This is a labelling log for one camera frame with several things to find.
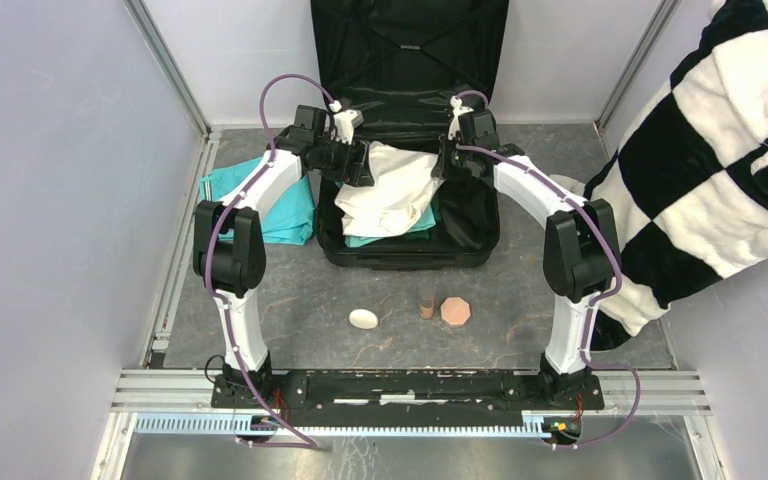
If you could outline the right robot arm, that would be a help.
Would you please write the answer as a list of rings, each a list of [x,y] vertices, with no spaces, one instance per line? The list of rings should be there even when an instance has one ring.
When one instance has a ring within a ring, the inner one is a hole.
[[[537,375],[540,400],[562,408],[585,388],[594,320],[618,292],[620,261],[610,204],[588,201],[541,171],[522,150],[499,141],[488,110],[455,105],[433,174],[472,177],[511,198],[544,229],[542,269],[555,295],[552,331]]]

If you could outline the white garment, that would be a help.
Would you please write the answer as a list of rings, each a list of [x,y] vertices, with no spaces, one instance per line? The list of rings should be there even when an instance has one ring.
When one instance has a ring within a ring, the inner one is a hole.
[[[443,184],[431,177],[436,160],[435,154],[372,143],[374,185],[342,185],[334,200],[343,212],[344,237],[397,237],[407,232]]]

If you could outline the light mint garment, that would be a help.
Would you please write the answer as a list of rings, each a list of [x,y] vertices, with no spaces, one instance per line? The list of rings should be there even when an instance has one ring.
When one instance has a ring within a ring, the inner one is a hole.
[[[395,237],[346,236],[345,245],[349,248],[359,248],[381,240],[395,240]]]

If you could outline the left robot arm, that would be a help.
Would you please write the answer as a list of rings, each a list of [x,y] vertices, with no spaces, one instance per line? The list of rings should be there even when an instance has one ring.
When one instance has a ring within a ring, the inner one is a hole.
[[[267,257],[262,218],[311,170],[353,186],[371,186],[368,143],[357,139],[362,113],[332,102],[300,106],[294,122],[270,139],[252,172],[219,200],[194,211],[193,270],[215,301],[226,354],[216,382],[234,387],[250,407],[274,394],[270,354],[261,332],[258,292]]]

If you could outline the dark green shirt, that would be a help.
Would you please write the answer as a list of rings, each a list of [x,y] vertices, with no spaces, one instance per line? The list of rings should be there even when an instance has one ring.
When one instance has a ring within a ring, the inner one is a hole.
[[[439,220],[439,200],[433,198],[429,206],[420,215],[417,222],[412,225],[407,232],[401,235],[403,239],[428,240],[431,236],[431,230],[437,225]]]

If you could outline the turquoise shorts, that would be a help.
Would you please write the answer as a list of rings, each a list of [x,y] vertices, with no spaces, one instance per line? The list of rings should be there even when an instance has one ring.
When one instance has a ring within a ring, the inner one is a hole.
[[[257,168],[262,158],[236,165],[214,168],[200,179],[200,200],[218,201],[232,197],[234,190]],[[310,181],[302,177],[289,187],[261,216],[261,228],[266,244],[303,246],[313,235],[315,203]]]

